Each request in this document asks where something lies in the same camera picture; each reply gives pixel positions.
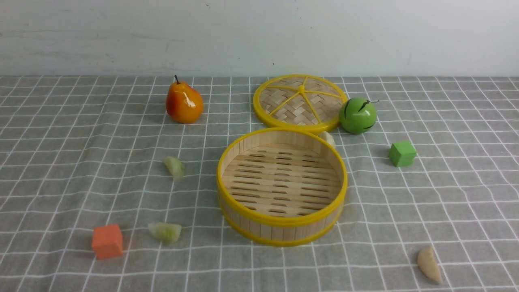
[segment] green ball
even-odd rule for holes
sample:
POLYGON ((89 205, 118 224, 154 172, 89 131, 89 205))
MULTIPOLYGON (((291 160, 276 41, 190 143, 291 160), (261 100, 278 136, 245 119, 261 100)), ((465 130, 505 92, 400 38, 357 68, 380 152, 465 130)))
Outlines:
POLYGON ((339 121, 347 132, 361 134, 375 125, 377 110, 367 99, 352 98, 340 108, 339 121))

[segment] bamboo steamer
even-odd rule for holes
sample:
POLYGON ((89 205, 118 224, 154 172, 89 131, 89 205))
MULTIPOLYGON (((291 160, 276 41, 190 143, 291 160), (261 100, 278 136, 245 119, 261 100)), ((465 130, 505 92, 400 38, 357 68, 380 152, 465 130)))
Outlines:
POLYGON ((318 135, 339 125, 346 94, 312 75, 284 75, 262 84, 253 97, 257 117, 269 127, 299 129, 318 135))
POLYGON ((328 143, 279 127, 234 141, 216 176, 227 222, 272 246, 301 245, 324 235, 342 211, 348 184, 346 167, 328 143))

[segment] green cube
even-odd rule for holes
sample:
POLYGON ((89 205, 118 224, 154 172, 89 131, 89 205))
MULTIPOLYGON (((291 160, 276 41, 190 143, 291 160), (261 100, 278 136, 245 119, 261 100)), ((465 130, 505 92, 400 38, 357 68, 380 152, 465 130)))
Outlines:
POLYGON ((396 142, 391 145, 389 159, 396 167, 409 166, 413 164, 416 150, 409 141, 396 142))

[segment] yellow plastic rim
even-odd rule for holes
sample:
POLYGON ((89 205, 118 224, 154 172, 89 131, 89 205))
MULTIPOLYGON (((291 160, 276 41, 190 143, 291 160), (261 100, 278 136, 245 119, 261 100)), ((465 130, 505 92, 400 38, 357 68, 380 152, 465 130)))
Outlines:
POLYGON ((302 244, 307 244, 309 242, 312 242, 320 237, 322 237, 323 235, 325 235, 326 233, 328 233, 328 231, 330 231, 331 228, 333 228, 333 225, 335 225, 335 222, 337 222, 337 220, 339 219, 340 217, 340 214, 342 213, 342 208, 339 210, 339 213, 337 214, 337 217, 335 217, 333 219, 333 221, 330 223, 330 225, 326 226, 323 230, 319 231, 318 233, 312 235, 312 236, 309 236, 309 237, 306 237, 306 238, 303 238, 301 240, 296 240, 296 241, 276 241, 276 240, 267 240, 267 239, 264 239, 264 238, 261 238, 259 236, 256 236, 250 232, 247 232, 245 231, 244 229, 242 229, 241 227, 239 227, 238 225, 236 225, 230 218, 229 218, 229 215, 224 211, 223 207, 222 207, 222 202, 220 202, 220 199, 218 198, 218 204, 220 205, 220 209, 222 210, 222 214, 224 215, 224 218, 225 220, 227 221, 227 223, 232 227, 234 228, 236 231, 238 231, 238 233, 240 233, 241 235, 243 235, 244 237, 252 240, 252 241, 256 241, 258 243, 261 243, 261 244, 264 244, 264 245, 271 245, 271 246, 277 246, 277 247, 291 247, 291 246, 298 246, 298 245, 302 245, 302 244))
POLYGON ((346 166, 344 165, 344 162, 342 158, 340 158, 339 153, 331 147, 326 141, 323 139, 317 137, 316 135, 310 134, 306 131, 299 130, 299 129, 286 129, 286 128, 266 128, 262 130, 257 130, 251 133, 248 133, 247 135, 244 135, 240 137, 239 139, 236 139, 231 145, 227 147, 227 149, 222 154, 222 157, 220 158, 220 161, 218 162, 218 169, 216 170, 216 182, 218 184, 218 191, 220 192, 222 198, 229 204, 229 206, 237 211, 240 215, 253 220, 255 222, 270 225, 273 227, 297 227, 301 225, 307 225, 314 223, 316 221, 319 221, 329 214, 331 214, 333 211, 335 211, 337 208, 342 208, 342 204, 344 202, 344 198, 346 196, 346 189, 348 188, 348 175, 346 173, 346 166), (337 197, 326 207, 323 209, 312 213, 310 215, 305 215, 301 217, 273 217, 265 214, 258 213, 254 210, 248 209, 245 206, 241 205, 237 200, 235 200, 227 191, 227 189, 224 187, 224 183, 222 181, 222 164, 225 156, 229 153, 229 151, 240 141, 243 139, 257 135, 263 132, 270 132, 270 131, 292 131, 297 132, 309 137, 312 137, 314 139, 319 140, 323 145, 328 147, 332 153, 334 154, 335 158, 339 160, 341 170, 343 171, 343 185, 339 191, 339 194, 337 197))
POLYGON ((277 109, 273 110, 271 113, 266 113, 265 112, 265 110, 262 108, 262 106, 260 104, 261 92, 265 88, 280 88, 280 87, 282 87, 282 86, 270 86, 270 84, 272 84, 272 83, 274 83, 276 81, 279 81, 281 79, 290 78, 290 77, 305 77, 305 81, 303 82, 303 87, 304 87, 304 85, 306 83, 306 80, 308 78, 312 78, 312 79, 316 79, 316 80, 319 80, 321 82, 324 82, 327 85, 331 86, 333 89, 335 89, 339 93, 338 96, 336 96, 336 95, 331 95, 331 96, 340 98, 342 100, 343 104, 346 101, 348 101, 348 97, 346 96, 346 94, 343 92, 342 89, 340 89, 337 85, 333 84, 332 82, 330 82, 330 81, 328 81, 328 80, 326 80, 324 78, 317 77, 317 76, 312 76, 312 75, 305 75, 305 74, 283 75, 283 76, 279 76, 279 77, 276 77, 276 78, 273 78, 273 79, 269 79, 267 82, 261 84, 260 87, 258 87, 256 92, 254 93, 254 97, 252 99, 252 103, 253 103, 253 106, 254 106, 254 112, 256 113, 256 116, 259 118, 259 120, 262 121, 265 125, 267 125, 269 127, 280 127, 280 128, 285 128, 285 129, 289 129, 289 130, 302 130, 302 131, 310 132, 310 133, 312 133, 314 135, 318 135, 320 132, 323 132, 323 131, 330 131, 330 130, 335 129, 339 125, 339 116, 337 115, 335 118, 333 118, 333 119, 331 119, 329 121, 321 122, 319 120, 319 116, 316 114, 316 111, 313 108, 312 104, 309 102, 308 98, 304 94, 305 92, 307 92, 307 93, 316 93, 316 91, 304 90, 302 92, 299 92, 299 91, 296 90, 295 94, 292 95, 291 97, 289 97, 288 99, 284 100, 283 103, 279 107, 285 105, 287 102, 289 102, 290 100, 292 100, 293 98, 295 98, 296 96, 301 94, 303 96, 303 98, 306 100, 306 103, 308 104, 308 106, 310 107, 310 109, 312 110, 314 115, 316 116, 317 120, 319 121, 319 124, 317 124, 317 125, 293 125, 293 124, 288 124, 288 123, 284 123, 282 121, 279 121, 279 120, 277 120, 277 119, 272 117, 272 114, 277 109, 279 109, 279 107, 277 109))

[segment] orange wooden block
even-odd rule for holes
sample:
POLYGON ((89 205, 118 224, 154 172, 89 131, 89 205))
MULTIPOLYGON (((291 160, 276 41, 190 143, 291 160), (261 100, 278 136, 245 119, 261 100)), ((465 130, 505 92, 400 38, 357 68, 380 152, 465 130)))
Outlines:
POLYGON ((95 228, 92 249, 100 260, 122 256, 122 233, 119 225, 95 228))

